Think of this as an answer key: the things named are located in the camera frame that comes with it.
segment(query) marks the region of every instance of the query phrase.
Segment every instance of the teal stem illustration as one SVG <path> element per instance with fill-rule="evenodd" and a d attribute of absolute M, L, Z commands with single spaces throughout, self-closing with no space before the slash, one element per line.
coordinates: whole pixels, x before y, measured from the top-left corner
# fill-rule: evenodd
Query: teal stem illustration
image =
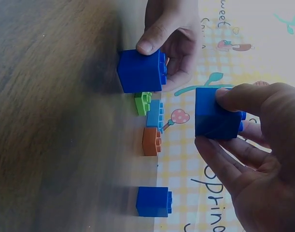
<path fill-rule="evenodd" d="M 195 90 L 198 87 L 210 87 L 210 88 L 229 88 L 233 87 L 233 85 L 230 84 L 219 84 L 219 85 L 210 85 L 212 82 L 220 81 L 223 78 L 224 74 L 221 72 L 213 72 L 210 74 L 209 79 L 205 82 L 204 85 L 200 86 L 188 86 L 186 88 L 180 89 L 174 93 L 175 97 L 180 96 L 183 93 Z"/>
<path fill-rule="evenodd" d="M 274 16 L 282 23 L 286 24 L 287 25 L 287 32 L 291 35 L 294 34 L 294 30 L 292 27 L 295 27 L 295 15 L 293 16 L 293 19 L 292 21 L 286 21 L 282 18 L 280 18 L 277 14 L 274 14 Z"/>

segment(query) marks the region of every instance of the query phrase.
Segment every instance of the blue toy block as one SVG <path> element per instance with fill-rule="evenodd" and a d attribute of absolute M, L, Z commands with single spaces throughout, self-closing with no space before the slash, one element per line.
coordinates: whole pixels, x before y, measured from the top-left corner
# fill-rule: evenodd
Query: blue toy block
<path fill-rule="evenodd" d="M 217 88 L 196 88 L 195 134 L 209 139 L 233 139 L 243 130 L 245 112 L 223 109 L 215 98 Z"/>
<path fill-rule="evenodd" d="M 147 113 L 146 127 L 157 127 L 163 133 L 164 108 L 160 100 L 152 100 L 151 110 Z"/>
<path fill-rule="evenodd" d="M 150 56 L 122 51 L 117 73 L 125 93 L 161 91 L 167 83 L 166 55 L 160 50 Z"/>
<path fill-rule="evenodd" d="M 139 187 L 136 208 L 140 217 L 167 218 L 172 213 L 168 187 Z"/>

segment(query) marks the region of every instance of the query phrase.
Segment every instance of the finger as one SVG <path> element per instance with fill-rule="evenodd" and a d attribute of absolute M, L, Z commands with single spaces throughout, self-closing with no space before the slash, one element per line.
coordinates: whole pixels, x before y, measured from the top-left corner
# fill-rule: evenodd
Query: finger
<path fill-rule="evenodd" d="M 268 152 L 262 151 L 240 138 L 219 141 L 219 144 L 243 164 L 254 169 L 258 169 L 270 157 Z"/>
<path fill-rule="evenodd" d="M 167 84 L 162 87 L 163 92 L 174 90 L 186 83 L 188 83 L 192 76 L 194 68 L 196 67 L 196 55 L 187 55 L 180 61 L 178 70 L 167 77 Z"/>
<path fill-rule="evenodd" d="M 214 145 L 215 149 L 231 164 L 233 164 L 241 173 L 253 171 L 249 167 L 244 166 L 234 158 L 232 158 L 225 150 L 219 145 L 219 143 L 215 140 L 210 140 L 210 142 Z"/>
<path fill-rule="evenodd" d="M 170 58 L 170 61 L 167 65 L 167 72 L 169 75 L 174 75 L 180 65 L 181 59 L 179 58 Z"/>
<path fill-rule="evenodd" d="M 234 182 L 241 175 L 241 171 L 231 162 L 226 160 L 223 157 L 223 152 L 225 151 L 215 147 L 209 139 L 199 136 L 196 138 L 195 144 L 201 157 L 216 174 L 226 189 L 232 193 L 235 188 Z"/>
<path fill-rule="evenodd" d="M 164 12 L 142 35 L 137 51 L 144 55 L 154 53 L 178 27 L 179 18 L 173 12 Z"/>
<path fill-rule="evenodd" d="M 269 86 L 255 86 L 250 84 L 238 85 L 231 90 L 216 91 L 217 102 L 228 111 L 246 111 L 260 116 L 261 106 L 275 93 L 290 88 L 283 83 Z"/>
<path fill-rule="evenodd" d="M 257 143 L 262 147 L 270 149 L 269 144 L 262 134 L 260 124 L 252 123 L 250 121 L 243 121 L 243 127 L 244 130 L 239 133 L 240 136 Z"/>

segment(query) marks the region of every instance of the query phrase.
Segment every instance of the green lego brick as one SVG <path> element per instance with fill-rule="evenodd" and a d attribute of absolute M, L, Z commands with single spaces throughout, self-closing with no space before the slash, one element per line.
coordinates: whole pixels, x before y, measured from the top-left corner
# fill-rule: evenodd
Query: green lego brick
<path fill-rule="evenodd" d="M 146 116 L 146 113 L 151 110 L 150 103 L 152 101 L 151 92 L 136 93 L 134 95 L 138 114 L 140 116 Z"/>

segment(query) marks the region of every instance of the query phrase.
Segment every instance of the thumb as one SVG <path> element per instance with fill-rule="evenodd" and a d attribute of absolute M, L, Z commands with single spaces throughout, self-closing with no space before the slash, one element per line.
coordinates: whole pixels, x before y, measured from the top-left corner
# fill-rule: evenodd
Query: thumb
<path fill-rule="evenodd" d="M 164 12 L 142 35 L 137 43 L 137 51 L 143 55 L 154 53 L 178 27 L 178 17 L 176 14 Z"/>

